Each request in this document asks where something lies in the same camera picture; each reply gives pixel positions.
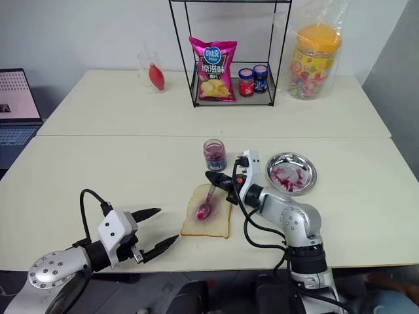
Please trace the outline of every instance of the orange lid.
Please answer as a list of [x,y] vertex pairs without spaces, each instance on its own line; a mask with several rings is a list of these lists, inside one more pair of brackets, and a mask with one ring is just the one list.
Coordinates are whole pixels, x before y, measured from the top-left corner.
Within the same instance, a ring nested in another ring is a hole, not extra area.
[[334,52],[342,39],[336,30],[327,24],[313,24],[298,32],[297,39],[302,48],[315,52]]

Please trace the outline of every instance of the pink chip bag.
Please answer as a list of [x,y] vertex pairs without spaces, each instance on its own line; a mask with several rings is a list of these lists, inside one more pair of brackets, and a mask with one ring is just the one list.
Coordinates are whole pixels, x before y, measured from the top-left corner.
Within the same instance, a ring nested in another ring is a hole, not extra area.
[[233,60],[237,42],[204,43],[194,37],[189,37],[189,41],[199,58],[199,99],[236,101],[231,84],[230,63]]

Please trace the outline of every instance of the label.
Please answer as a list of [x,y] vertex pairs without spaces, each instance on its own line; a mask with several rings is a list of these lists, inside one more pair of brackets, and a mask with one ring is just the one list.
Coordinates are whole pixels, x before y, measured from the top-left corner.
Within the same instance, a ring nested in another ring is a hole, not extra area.
[[225,158],[220,160],[207,160],[207,168],[212,171],[224,170],[227,166],[227,160]]
[[207,47],[204,50],[204,58],[209,64],[217,64],[221,60],[221,50],[217,47]]
[[240,92],[240,95],[243,95],[243,96],[253,95],[254,90],[255,90],[255,86],[253,85],[253,83],[248,83],[248,84],[239,83],[238,85],[238,91]]
[[266,87],[268,85],[267,78],[257,78],[255,77],[255,92],[261,93],[266,90]]
[[334,56],[328,58],[307,56],[299,49],[296,49],[292,72],[302,80],[323,81],[329,75],[334,58]]
[[219,80],[225,72],[227,54],[221,54],[217,47],[205,48],[204,57],[201,57],[201,59],[202,71],[207,74],[207,77],[210,80]]

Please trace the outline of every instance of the metal plate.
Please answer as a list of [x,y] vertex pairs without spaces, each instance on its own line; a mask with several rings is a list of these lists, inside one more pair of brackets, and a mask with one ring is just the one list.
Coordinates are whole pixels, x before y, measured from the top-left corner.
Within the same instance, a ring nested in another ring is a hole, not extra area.
[[292,196],[307,193],[317,180],[313,164],[294,152],[282,152],[273,156],[266,165],[266,171],[277,190]]

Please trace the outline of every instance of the laptop screen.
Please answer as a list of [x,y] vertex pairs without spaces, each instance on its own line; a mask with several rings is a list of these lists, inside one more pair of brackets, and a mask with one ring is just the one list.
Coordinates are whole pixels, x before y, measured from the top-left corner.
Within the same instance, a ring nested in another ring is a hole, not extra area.
[[40,118],[22,69],[0,70],[0,120]]

